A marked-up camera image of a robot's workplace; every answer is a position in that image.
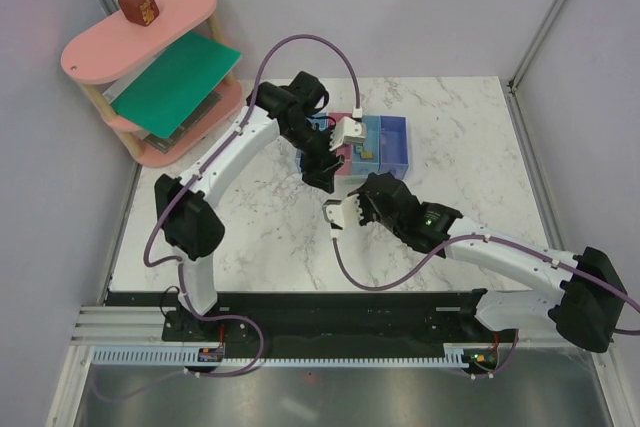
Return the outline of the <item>pink plastic bin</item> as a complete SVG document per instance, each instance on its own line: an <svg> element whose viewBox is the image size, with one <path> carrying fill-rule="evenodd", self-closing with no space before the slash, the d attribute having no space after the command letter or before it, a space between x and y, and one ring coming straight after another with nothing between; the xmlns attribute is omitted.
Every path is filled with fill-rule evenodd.
<svg viewBox="0 0 640 427"><path fill-rule="evenodd" d="M328 120L327 129L329 130L329 142L330 142L330 136L331 136L331 132L333 131L334 125L341 118L351 117L351 116L347 113L331 113L329 117L330 119ZM336 151L330 151L332 154L335 154L337 157L340 157L343 160L342 165L336 171L337 178L347 177L351 174L353 146L354 145L344 145L343 147L337 149Z"/></svg>

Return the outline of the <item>light blue plastic bin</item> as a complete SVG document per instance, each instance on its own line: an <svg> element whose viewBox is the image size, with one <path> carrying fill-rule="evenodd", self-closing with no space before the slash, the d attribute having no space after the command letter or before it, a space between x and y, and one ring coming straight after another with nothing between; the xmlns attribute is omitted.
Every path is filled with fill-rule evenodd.
<svg viewBox="0 0 640 427"><path fill-rule="evenodd" d="M351 185L363 182L370 173L378 173L380 167L380 116L365 115L362 118L362 123L367 127L366 142L362 146L364 150L372 151L375 158L362 160L360 154L356 154L353 150L351 174L347 176L346 180Z"/></svg>

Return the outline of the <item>purple blue plastic bin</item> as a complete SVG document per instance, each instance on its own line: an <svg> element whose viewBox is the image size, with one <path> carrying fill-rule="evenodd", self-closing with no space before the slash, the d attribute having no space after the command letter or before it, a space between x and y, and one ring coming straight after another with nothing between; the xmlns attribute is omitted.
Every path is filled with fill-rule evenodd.
<svg viewBox="0 0 640 427"><path fill-rule="evenodd" d="M380 173L403 180L409 169L408 133L405 117L380 117Z"/></svg>

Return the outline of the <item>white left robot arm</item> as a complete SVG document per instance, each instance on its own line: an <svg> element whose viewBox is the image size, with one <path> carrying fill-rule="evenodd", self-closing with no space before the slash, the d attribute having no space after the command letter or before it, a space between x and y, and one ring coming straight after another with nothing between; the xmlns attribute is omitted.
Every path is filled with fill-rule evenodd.
<svg viewBox="0 0 640 427"><path fill-rule="evenodd" d="M162 175L155 183L156 232L162 232L178 263L179 302L188 311L185 329L208 340L219 329L211 310L218 300L213 253L225 227L215 209L226 190L252 159L282 137L302 152L302 181L326 193L334 190L344 159L331 149L329 129L311 121L328 103L320 80L304 71L287 85L263 82L254 88L238 117L209 151L178 177Z"/></svg>

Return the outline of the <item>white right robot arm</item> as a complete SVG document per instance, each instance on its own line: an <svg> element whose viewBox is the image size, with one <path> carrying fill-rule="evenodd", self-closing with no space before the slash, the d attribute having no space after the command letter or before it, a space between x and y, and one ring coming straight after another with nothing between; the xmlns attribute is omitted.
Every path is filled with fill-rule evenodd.
<svg viewBox="0 0 640 427"><path fill-rule="evenodd" d="M428 258L467 262L524 285L518 292L480 292L457 318L465 338L553 329L584 350L607 351L628 295L604 252L588 247L574 254L527 245L452 207L420 201L390 173L369 175L338 208L334 222L340 227L378 222Z"/></svg>

